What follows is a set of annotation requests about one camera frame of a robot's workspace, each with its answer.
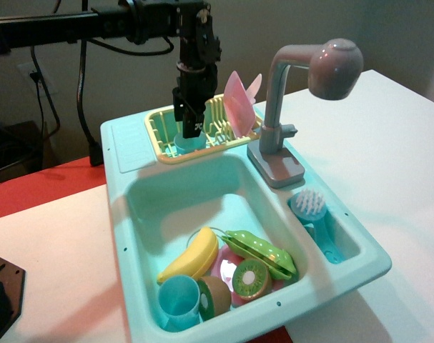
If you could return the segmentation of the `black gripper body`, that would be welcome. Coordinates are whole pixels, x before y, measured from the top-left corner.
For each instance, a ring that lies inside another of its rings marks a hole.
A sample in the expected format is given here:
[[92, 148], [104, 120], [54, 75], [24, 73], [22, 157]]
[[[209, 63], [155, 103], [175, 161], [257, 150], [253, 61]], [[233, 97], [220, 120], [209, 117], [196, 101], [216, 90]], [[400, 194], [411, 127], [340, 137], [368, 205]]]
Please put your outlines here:
[[214, 97], [217, 88], [217, 65], [208, 64], [197, 70], [179, 61], [177, 69], [179, 77], [175, 88], [180, 89], [187, 108], [194, 112], [204, 112], [206, 101]]

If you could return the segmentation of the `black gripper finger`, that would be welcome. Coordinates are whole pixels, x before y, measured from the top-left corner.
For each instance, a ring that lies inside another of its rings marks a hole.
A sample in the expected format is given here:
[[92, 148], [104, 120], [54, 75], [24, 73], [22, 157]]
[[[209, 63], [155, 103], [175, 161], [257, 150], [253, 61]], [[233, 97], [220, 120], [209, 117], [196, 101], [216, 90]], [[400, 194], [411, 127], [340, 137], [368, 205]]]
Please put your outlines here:
[[179, 88], [173, 88], [173, 107], [174, 107], [174, 118], [175, 121], [183, 121], [185, 110], [187, 105], [185, 104], [184, 97]]
[[204, 113], [194, 112], [190, 108], [186, 108], [182, 120], [182, 135], [185, 139], [196, 138], [201, 134], [204, 124]]

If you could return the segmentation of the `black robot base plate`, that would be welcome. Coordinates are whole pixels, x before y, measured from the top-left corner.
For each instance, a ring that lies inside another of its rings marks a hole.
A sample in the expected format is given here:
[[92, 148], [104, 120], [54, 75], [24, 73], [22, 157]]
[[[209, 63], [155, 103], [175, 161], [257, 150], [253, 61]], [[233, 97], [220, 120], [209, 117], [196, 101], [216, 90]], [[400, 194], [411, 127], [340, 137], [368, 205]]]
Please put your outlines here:
[[20, 317], [26, 271], [0, 257], [0, 339]]

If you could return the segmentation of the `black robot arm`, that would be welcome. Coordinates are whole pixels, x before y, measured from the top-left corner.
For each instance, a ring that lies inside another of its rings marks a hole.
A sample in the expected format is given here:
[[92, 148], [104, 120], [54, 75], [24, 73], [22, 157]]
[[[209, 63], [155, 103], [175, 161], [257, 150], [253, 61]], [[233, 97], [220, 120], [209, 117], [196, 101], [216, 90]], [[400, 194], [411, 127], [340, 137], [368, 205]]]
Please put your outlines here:
[[77, 14], [0, 17], [0, 55], [26, 46], [119, 37], [137, 45], [155, 38], [179, 38], [174, 117], [181, 122], [185, 139], [198, 137], [205, 104], [217, 88], [222, 53], [206, 1], [119, 1], [112, 8]]

